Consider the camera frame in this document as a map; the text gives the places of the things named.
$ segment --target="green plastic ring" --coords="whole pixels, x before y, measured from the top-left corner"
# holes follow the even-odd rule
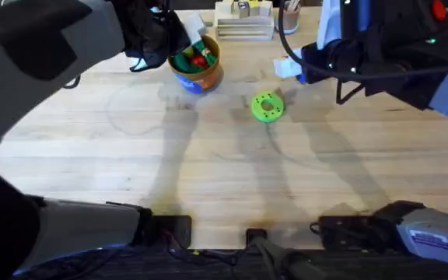
[[[277,121],[285,111],[285,104],[276,93],[259,93],[252,99],[252,114],[262,122]]]

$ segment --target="wooden table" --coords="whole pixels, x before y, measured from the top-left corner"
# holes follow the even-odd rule
[[[302,10],[293,47],[315,41],[319,13]],[[98,64],[6,135],[0,174],[30,194],[191,215],[196,248],[242,247],[250,227],[281,245],[319,247],[308,230],[319,215],[399,199],[448,212],[448,117],[386,94],[340,107],[334,80],[280,79],[277,34],[219,45],[223,81],[204,96],[186,93],[167,64],[142,74],[122,54]],[[250,100],[274,89],[287,112],[260,123]]]

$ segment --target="red object in can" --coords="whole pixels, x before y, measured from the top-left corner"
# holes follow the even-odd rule
[[[205,58],[204,58],[201,54],[199,54],[199,55],[195,55],[195,56],[191,59],[191,64],[199,65],[199,66],[205,67],[205,69],[208,68],[207,61],[205,60]]]
[[[432,3],[432,13],[436,20],[444,20],[447,16],[445,6],[442,1],[434,0]]]

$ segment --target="label sticker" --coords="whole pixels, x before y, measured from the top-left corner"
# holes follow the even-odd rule
[[[186,79],[178,74],[176,74],[176,77],[187,91],[191,93],[203,93],[203,88],[198,83],[191,81],[190,79]]]
[[[448,239],[445,236],[419,230],[410,230],[409,232],[411,233],[412,240],[416,243],[448,250]]]

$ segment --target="white sticker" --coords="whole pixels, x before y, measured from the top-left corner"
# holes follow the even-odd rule
[[[412,241],[432,247],[448,250],[448,239],[435,233],[427,233],[419,230],[409,230]]]

